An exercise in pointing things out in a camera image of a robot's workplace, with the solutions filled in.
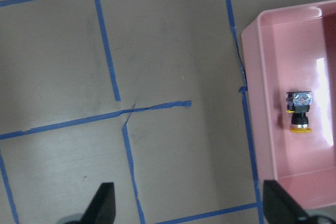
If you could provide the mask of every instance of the yellow base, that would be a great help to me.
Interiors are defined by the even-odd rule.
[[[290,128],[289,129],[293,133],[309,133],[311,132],[311,128]]]

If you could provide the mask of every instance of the yellow cap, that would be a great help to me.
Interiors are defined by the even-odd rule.
[[[309,133],[311,132],[311,128],[290,128],[291,132],[294,133]]]

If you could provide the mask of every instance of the pink plastic container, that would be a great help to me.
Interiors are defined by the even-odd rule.
[[[259,179],[306,209],[336,204],[336,1],[264,11],[241,36]],[[310,133],[289,131],[298,90],[312,91]]]

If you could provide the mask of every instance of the pink bin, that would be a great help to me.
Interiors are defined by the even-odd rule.
[[[241,36],[259,179],[306,209],[336,204],[336,1],[264,11]],[[298,90],[312,91],[310,133],[289,131]]]

